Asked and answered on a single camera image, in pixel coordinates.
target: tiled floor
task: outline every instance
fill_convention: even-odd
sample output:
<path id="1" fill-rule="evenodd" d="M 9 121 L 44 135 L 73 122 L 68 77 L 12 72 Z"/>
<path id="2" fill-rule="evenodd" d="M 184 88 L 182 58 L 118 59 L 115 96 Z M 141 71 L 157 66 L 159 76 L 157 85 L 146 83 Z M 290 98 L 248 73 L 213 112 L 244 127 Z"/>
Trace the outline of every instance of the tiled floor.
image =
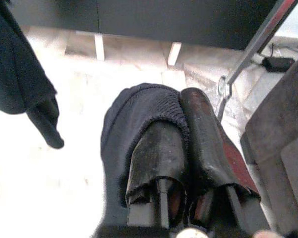
<path id="1" fill-rule="evenodd" d="M 58 91 L 65 146 L 49 148 L 26 115 L 0 111 L 0 238 L 89 237 L 104 205 L 103 118 L 118 93 L 143 82 L 194 86 L 215 107 L 216 82 L 241 55 L 184 45 L 176 66 L 168 67 L 171 42 L 104 36 L 106 61 L 98 62 L 92 36 L 38 27 L 24 32 Z M 222 124 L 239 149 L 248 119 L 281 76 L 250 65 L 236 81 Z"/>

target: black furniture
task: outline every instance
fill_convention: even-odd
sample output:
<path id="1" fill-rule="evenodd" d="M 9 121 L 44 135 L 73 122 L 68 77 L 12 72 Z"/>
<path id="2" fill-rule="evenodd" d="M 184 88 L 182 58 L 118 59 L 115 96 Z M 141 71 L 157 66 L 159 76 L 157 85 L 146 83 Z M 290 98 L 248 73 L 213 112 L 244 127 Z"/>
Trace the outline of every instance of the black furniture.
<path id="1" fill-rule="evenodd" d="M 19 24 L 244 50 L 277 0 L 12 0 Z"/>

